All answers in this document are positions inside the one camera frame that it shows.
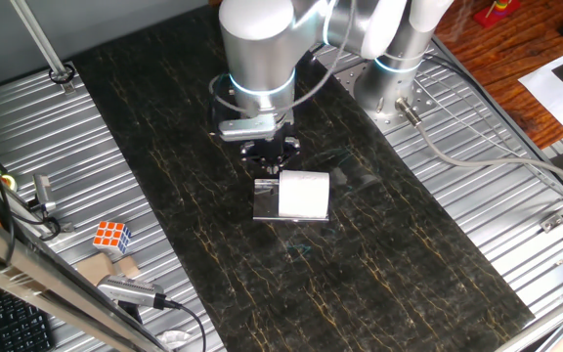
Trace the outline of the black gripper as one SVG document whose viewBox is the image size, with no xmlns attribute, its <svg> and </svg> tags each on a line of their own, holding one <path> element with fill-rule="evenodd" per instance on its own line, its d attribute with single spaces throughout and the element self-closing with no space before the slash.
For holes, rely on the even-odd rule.
<svg viewBox="0 0 563 352">
<path fill-rule="evenodd" d="M 300 154 L 301 144 L 295 137 L 246 141 L 240 146 L 240 157 L 254 163 L 269 174 L 278 174 Z"/>
</svg>

